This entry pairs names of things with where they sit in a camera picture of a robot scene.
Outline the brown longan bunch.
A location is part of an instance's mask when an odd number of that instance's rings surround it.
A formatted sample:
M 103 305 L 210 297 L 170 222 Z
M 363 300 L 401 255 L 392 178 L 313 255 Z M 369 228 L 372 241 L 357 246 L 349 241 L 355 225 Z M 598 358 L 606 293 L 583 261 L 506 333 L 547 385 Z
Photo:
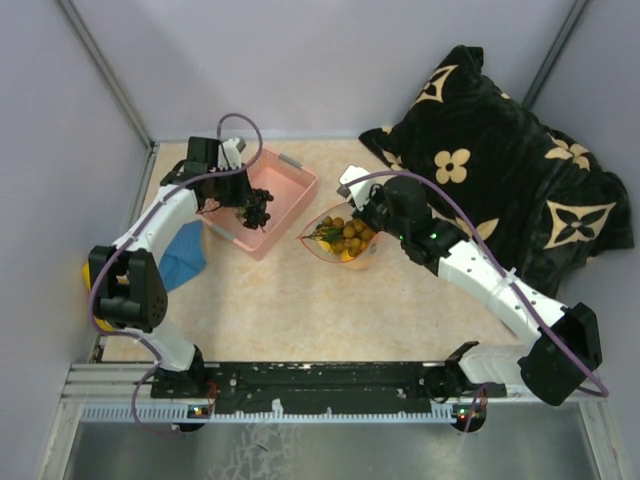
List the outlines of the brown longan bunch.
M 347 263 L 356 258 L 361 252 L 374 246 L 375 234 L 362 220 L 345 219 L 340 216 L 326 215 L 314 225 L 311 232 L 304 236 L 319 248 L 319 241 L 329 242 L 333 253 L 327 253 L 331 260 Z

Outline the orange peach fruit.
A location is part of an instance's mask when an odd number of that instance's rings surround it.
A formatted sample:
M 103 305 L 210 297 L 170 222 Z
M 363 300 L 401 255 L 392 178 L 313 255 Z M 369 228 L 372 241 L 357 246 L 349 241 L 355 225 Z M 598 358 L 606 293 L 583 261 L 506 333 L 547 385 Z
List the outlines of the orange peach fruit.
M 356 258 L 347 262 L 345 266 L 351 270 L 364 270 L 371 267 L 379 257 L 376 250 L 368 249 L 361 252 Z

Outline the clear zip top bag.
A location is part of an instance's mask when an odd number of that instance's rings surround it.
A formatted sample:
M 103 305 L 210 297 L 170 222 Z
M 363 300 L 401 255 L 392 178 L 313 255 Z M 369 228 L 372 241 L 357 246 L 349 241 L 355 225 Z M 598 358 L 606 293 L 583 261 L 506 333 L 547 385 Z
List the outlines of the clear zip top bag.
M 352 270 L 370 267 L 381 253 L 381 235 L 355 218 L 348 202 L 322 212 L 302 230 L 298 240 L 317 259 Z

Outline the dark grape bunch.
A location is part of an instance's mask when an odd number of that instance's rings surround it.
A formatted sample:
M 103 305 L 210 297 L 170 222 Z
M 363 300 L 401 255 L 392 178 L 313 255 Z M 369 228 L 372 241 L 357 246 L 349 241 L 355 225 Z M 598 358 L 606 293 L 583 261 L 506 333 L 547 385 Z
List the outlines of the dark grape bunch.
M 245 205 L 237 209 L 236 217 L 246 229 L 264 229 L 271 219 L 267 207 L 273 200 L 274 196 L 269 190 L 253 189 Z

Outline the yellow lemon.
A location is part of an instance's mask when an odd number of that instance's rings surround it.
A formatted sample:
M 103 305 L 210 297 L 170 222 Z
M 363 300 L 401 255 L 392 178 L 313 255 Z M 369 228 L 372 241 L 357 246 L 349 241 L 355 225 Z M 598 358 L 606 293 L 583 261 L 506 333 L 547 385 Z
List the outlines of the yellow lemon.
M 329 242 L 319 241 L 318 244 L 319 244 L 320 248 L 323 251 L 325 251 L 327 253 L 333 253 L 334 252 L 334 249 L 333 249 L 332 245 Z

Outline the pink plastic basket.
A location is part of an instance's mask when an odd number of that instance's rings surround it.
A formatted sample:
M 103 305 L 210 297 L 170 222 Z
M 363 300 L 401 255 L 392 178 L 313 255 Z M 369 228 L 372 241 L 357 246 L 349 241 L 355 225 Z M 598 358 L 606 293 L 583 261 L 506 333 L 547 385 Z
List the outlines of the pink plastic basket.
M 311 204 L 318 176 L 291 157 L 265 148 L 248 169 L 248 178 L 252 187 L 273 196 L 267 203 L 270 218 L 264 226 L 249 229 L 238 210 L 218 208 L 214 201 L 206 203 L 200 218 L 251 258 L 261 260 Z

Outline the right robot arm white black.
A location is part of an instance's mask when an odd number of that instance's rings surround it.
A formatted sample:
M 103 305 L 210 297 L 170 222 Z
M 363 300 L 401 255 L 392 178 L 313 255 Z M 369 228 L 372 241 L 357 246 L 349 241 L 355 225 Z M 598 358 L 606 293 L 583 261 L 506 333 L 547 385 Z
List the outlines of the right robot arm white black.
M 595 312 L 568 307 L 505 270 L 473 226 L 433 214 L 426 191 L 439 187 L 416 174 L 376 174 L 346 183 L 355 215 L 396 238 L 406 256 L 478 300 L 521 341 L 520 349 L 476 345 L 446 372 L 448 387 L 470 395 L 484 383 L 517 383 L 543 402 L 561 405 L 576 391 L 605 398 L 596 371 L 602 352 Z

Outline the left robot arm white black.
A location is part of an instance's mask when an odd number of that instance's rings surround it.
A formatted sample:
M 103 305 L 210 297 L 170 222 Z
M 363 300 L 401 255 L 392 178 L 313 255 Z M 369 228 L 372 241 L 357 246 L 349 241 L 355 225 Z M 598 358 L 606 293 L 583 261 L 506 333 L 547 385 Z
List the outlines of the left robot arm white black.
M 106 336 L 140 342 L 155 358 L 151 375 L 159 398 L 200 395 L 208 373 L 200 349 L 169 320 L 168 294 L 159 271 L 167 247 L 207 201 L 239 207 L 252 193 L 241 138 L 192 137 L 185 159 L 160 182 L 132 227 L 88 256 L 89 310 Z

